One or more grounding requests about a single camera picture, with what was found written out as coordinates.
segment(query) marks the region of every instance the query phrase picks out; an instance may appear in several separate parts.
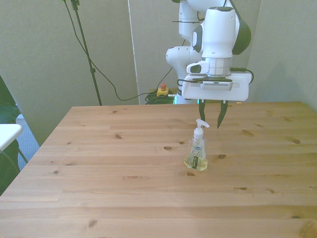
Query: soap dispenser bottle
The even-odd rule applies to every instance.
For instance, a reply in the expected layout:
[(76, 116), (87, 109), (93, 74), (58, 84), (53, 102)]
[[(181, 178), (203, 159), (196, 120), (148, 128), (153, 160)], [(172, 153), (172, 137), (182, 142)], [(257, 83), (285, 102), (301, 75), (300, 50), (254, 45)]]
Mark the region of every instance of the soap dispenser bottle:
[(193, 170), (203, 171), (207, 168), (208, 160), (206, 158), (206, 148), (204, 140), (204, 131), (202, 125), (209, 127), (207, 122), (197, 119), (197, 128), (194, 130), (194, 137), (189, 141), (190, 152), (185, 158), (185, 165)]

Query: wall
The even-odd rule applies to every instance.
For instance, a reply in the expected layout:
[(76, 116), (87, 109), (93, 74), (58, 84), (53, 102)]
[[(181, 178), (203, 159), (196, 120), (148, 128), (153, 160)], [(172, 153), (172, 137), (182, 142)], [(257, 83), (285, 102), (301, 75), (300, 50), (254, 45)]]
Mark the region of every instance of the wall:
[(248, 68), (252, 102), (302, 101), (317, 112), (317, 2), (263, 0)]
[[(127, 0), (80, 0), (79, 15), (91, 59), (122, 98), (137, 95)], [(87, 57), (60, 0), (0, 1), (0, 19), (0, 74), (42, 144), (72, 106), (98, 105)], [(138, 103), (96, 77), (104, 105)]]
[[(254, 33), (261, 0), (234, 0), (240, 15)], [(159, 81), (170, 70), (165, 60), (166, 51), (181, 46), (183, 39), (178, 35), (179, 4), (171, 0), (129, 0), (135, 64), (139, 93), (156, 88)], [(235, 67), (246, 67), (251, 46), (241, 55), (235, 56)], [(168, 87), (176, 87), (177, 74), (174, 70), (165, 78)]]

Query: wooden table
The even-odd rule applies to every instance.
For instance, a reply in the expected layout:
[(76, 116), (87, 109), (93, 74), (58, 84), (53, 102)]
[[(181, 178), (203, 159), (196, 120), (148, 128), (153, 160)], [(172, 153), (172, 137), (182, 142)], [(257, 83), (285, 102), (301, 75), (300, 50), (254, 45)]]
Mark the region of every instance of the wooden table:
[(197, 105), (72, 108), (0, 197), (0, 238), (316, 237), (317, 115), (229, 104), (216, 129), (219, 111), (196, 172)]

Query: robotic arm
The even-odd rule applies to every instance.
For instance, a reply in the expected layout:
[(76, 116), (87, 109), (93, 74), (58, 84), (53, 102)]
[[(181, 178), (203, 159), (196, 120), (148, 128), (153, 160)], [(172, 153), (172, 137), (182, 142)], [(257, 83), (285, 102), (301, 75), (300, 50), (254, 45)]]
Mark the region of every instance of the robotic arm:
[[(251, 31), (231, 0), (172, 1), (180, 4), (179, 34), (190, 43), (166, 53), (178, 76), (177, 102), (245, 101), (252, 75), (232, 73), (231, 62), (233, 54), (239, 55), (250, 44)], [(199, 11), (206, 13), (202, 23)]]

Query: wood knot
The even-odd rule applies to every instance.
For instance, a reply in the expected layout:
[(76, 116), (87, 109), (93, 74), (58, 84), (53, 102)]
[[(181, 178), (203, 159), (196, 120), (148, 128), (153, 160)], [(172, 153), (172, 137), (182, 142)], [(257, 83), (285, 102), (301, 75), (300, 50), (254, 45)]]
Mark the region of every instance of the wood knot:
[(88, 227), (89, 228), (94, 227), (96, 224), (97, 224), (97, 220), (91, 220), (88, 224)]
[(292, 122), (292, 120), (291, 119), (289, 119), (289, 118), (286, 118), (286, 117), (282, 117), (285, 121), (289, 121), (289, 122)]
[(245, 133), (248, 136), (254, 136), (254, 134), (248, 130), (241, 130), (243, 133)]

